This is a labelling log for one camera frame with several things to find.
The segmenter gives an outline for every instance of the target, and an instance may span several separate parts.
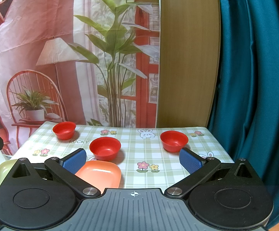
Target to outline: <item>photo backdrop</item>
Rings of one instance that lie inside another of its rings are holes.
[[[45,120],[155,127],[159,11],[159,0],[0,0],[3,152]]]

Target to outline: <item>red bowl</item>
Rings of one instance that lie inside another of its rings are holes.
[[[89,149],[94,154],[95,158],[100,161],[110,161],[116,158],[121,143],[113,137],[100,137],[93,140]]]
[[[75,127],[74,122],[61,122],[53,127],[53,132],[59,140],[69,140],[75,133]]]
[[[189,138],[178,131],[165,131],[160,135],[163,148],[171,153],[179,152],[189,141]]]

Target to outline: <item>pink wall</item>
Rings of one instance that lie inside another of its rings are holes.
[[[0,25],[0,90],[7,102],[6,86],[17,72],[34,69],[45,73],[54,82],[55,70],[52,64],[39,66],[36,62],[45,42],[52,37],[61,37],[73,42],[74,0],[14,0],[5,22]],[[75,62],[57,64],[60,90],[66,106],[68,119],[85,124],[77,83]],[[9,130],[13,123],[2,117]]]

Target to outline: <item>small potted plant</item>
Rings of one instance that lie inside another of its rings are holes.
[[[31,121],[44,121],[44,112],[46,108],[50,108],[51,105],[58,105],[57,102],[50,100],[50,97],[45,96],[39,91],[28,90],[24,88],[24,93],[15,93],[19,102],[12,105],[16,109],[20,109],[19,113],[26,112],[26,116]]]

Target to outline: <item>crosshair symbol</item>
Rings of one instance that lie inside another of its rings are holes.
[[[135,197],[135,196],[138,196],[138,195],[140,195],[138,192],[132,192],[132,193],[130,193],[129,195],[132,195],[133,197]]]

